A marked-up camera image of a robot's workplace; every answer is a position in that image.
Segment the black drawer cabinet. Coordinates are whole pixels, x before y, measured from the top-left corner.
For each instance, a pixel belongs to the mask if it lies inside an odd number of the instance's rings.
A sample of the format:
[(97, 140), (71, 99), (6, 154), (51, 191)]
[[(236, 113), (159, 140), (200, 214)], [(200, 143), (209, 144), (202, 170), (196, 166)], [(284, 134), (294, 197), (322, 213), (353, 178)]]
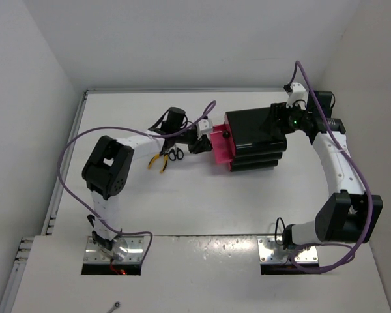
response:
[(231, 129), (233, 172), (274, 168), (287, 149), (284, 135), (273, 138), (260, 130), (267, 108), (228, 111), (225, 123)]

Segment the pink top drawer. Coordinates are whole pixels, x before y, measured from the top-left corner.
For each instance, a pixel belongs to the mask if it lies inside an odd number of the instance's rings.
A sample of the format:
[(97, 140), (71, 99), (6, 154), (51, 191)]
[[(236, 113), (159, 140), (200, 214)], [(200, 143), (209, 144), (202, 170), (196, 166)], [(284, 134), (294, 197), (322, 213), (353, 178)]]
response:
[(222, 132), (222, 137), (225, 139), (229, 139), (232, 136), (230, 126), (228, 123), (224, 123), (223, 126), (224, 131)]

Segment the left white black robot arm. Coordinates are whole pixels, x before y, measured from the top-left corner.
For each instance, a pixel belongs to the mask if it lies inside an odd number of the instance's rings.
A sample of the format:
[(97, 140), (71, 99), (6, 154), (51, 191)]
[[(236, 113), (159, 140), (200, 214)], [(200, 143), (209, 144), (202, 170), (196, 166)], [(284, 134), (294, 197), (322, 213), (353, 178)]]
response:
[(102, 136), (87, 160), (82, 177), (93, 199), (93, 213), (87, 218), (93, 227), (92, 239), (113, 259), (122, 252), (122, 229), (116, 226), (119, 217), (119, 194), (126, 186), (133, 160), (151, 157), (149, 167), (158, 160), (164, 173), (170, 161), (181, 160), (185, 144), (190, 153), (212, 150), (209, 134), (212, 121), (204, 117), (191, 125), (186, 112), (170, 107), (149, 129), (136, 136), (115, 139)]

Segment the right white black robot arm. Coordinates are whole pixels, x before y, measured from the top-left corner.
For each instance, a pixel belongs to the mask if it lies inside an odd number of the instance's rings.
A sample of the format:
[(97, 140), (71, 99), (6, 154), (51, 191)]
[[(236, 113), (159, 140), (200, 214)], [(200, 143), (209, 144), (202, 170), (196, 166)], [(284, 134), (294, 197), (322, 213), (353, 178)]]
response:
[(290, 224), (282, 233), (282, 246), (321, 243), (367, 243), (373, 233), (383, 201), (367, 191), (364, 181), (349, 162), (346, 130), (341, 119), (324, 115), (311, 101), (305, 101), (301, 84), (287, 86), (287, 102), (272, 104), (263, 127), (275, 139), (301, 130), (317, 153), (328, 185), (329, 198), (315, 219)]

